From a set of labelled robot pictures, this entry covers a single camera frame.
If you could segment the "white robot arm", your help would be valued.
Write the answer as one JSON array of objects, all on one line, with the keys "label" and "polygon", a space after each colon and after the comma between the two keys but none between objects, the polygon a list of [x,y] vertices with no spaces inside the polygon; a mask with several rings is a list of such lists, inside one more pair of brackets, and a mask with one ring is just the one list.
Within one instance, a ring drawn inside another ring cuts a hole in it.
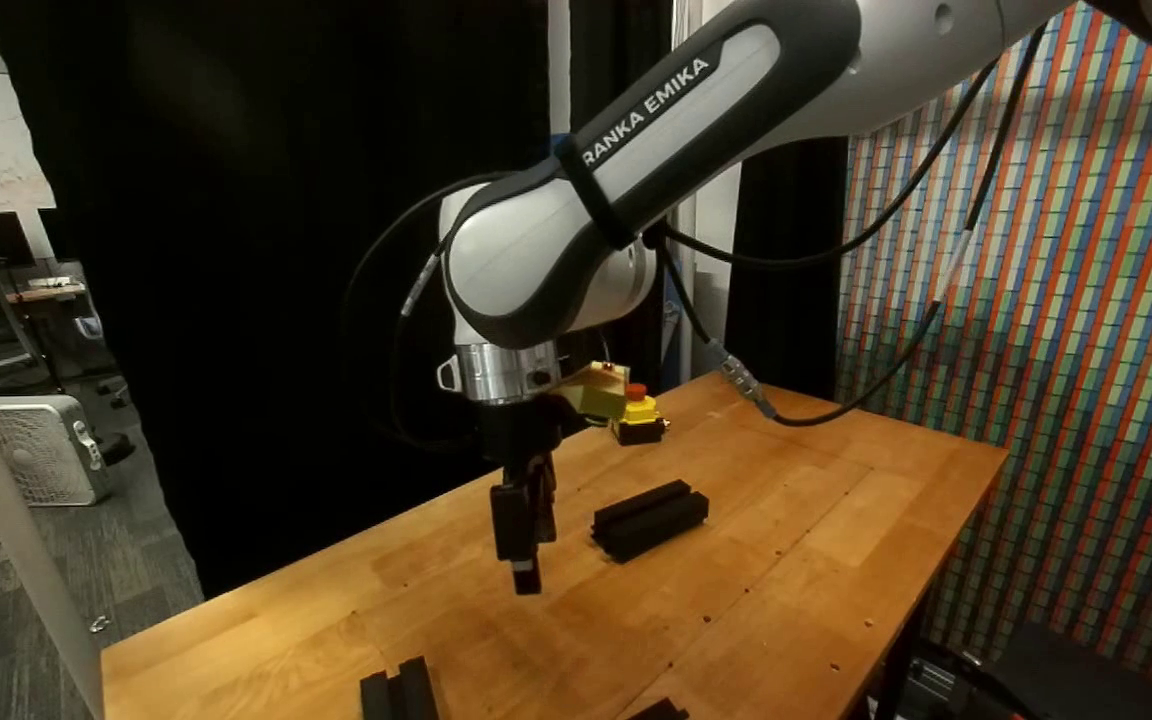
[{"label": "white robot arm", "polygon": [[645,299],[641,233],[738,159],[892,124],[1073,5],[1152,43],[1152,0],[728,0],[541,163],[442,198],[451,355],[434,382],[518,417],[492,534],[525,596],[555,534],[541,417],[555,339]]}]

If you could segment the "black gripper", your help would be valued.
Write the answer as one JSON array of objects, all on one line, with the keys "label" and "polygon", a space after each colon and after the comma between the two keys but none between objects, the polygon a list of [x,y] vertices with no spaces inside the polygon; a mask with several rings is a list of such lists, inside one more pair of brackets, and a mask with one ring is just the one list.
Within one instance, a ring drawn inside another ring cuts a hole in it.
[{"label": "black gripper", "polygon": [[541,593],[534,549],[555,540],[555,468],[549,453],[581,428],[585,417],[564,397],[486,406],[477,424],[477,443],[505,468],[505,479],[518,479],[534,462],[534,499],[518,484],[492,488],[494,554],[509,563],[517,596]]}]

